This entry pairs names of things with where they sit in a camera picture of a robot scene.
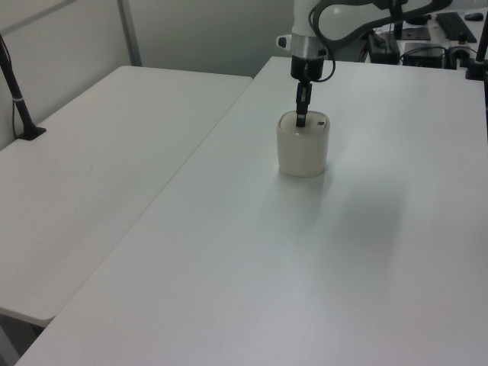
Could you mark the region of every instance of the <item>electronic device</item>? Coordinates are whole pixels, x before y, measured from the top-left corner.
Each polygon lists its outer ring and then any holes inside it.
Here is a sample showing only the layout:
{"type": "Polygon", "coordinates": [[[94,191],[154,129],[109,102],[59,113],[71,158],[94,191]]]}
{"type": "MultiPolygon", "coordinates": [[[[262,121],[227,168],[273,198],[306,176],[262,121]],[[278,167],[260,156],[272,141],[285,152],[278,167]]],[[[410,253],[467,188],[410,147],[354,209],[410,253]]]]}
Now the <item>electronic device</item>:
{"type": "Polygon", "coordinates": [[[437,14],[437,22],[449,40],[459,40],[460,37],[466,36],[467,42],[476,43],[477,39],[471,33],[463,19],[456,12],[437,14]]]}
{"type": "Polygon", "coordinates": [[[405,43],[403,65],[442,69],[444,50],[442,49],[441,45],[431,43],[428,45],[428,47],[431,48],[426,49],[427,47],[425,46],[425,43],[405,43]]]}
{"type": "Polygon", "coordinates": [[[383,63],[398,65],[400,61],[400,49],[392,34],[368,35],[368,52],[371,63],[383,63]]]}
{"type": "Polygon", "coordinates": [[[482,21],[483,19],[484,16],[482,13],[472,13],[464,16],[465,21],[482,21]]]}

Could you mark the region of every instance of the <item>black box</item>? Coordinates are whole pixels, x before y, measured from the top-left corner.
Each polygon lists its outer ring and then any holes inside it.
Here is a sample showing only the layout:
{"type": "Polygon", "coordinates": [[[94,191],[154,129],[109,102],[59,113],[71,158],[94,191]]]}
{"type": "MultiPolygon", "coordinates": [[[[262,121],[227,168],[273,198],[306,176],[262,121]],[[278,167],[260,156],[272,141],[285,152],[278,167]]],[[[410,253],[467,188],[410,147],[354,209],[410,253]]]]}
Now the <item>black box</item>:
{"type": "Polygon", "coordinates": [[[442,69],[442,57],[444,50],[440,44],[435,43],[417,43],[410,42],[405,44],[405,52],[403,56],[404,66],[430,67],[433,69],[442,69]]]}
{"type": "Polygon", "coordinates": [[[400,50],[392,34],[383,34],[383,36],[369,34],[368,51],[371,63],[398,65],[400,62],[400,50]]]}

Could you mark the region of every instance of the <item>computer mouse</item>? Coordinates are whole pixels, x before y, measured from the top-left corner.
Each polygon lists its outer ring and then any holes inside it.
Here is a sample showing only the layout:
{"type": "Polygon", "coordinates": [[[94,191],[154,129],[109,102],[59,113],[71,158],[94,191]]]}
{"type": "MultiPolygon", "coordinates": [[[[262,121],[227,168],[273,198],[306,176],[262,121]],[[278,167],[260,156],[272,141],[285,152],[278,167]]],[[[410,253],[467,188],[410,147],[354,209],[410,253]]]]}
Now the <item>computer mouse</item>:
{"type": "Polygon", "coordinates": [[[482,21],[484,18],[481,13],[466,14],[464,16],[465,21],[482,21]]]}

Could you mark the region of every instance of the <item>white table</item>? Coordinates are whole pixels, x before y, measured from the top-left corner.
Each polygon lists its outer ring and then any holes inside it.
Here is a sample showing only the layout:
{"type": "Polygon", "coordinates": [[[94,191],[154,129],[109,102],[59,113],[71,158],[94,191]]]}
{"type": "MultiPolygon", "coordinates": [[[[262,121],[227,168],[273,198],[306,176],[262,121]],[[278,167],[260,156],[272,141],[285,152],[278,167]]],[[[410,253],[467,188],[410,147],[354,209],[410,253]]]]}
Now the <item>white table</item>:
{"type": "Polygon", "coordinates": [[[300,179],[276,156],[289,69],[271,59],[18,366],[486,362],[483,83],[338,63],[312,101],[328,169],[300,179]]]}
{"type": "Polygon", "coordinates": [[[0,152],[0,313],[45,326],[250,83],[122,67],[0,152]]]}

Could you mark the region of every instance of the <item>floor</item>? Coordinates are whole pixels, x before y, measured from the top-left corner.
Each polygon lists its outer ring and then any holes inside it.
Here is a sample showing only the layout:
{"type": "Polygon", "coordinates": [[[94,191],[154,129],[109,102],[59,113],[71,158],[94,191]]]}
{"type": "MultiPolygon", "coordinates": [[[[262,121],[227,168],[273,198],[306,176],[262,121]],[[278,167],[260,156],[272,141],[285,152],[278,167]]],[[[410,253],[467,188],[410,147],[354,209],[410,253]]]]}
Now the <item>floor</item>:
{"type": "Polygon", "coordinates": [[[39,326],[0,315],[0,366],[14,366],[42,331],[39,326]]]}

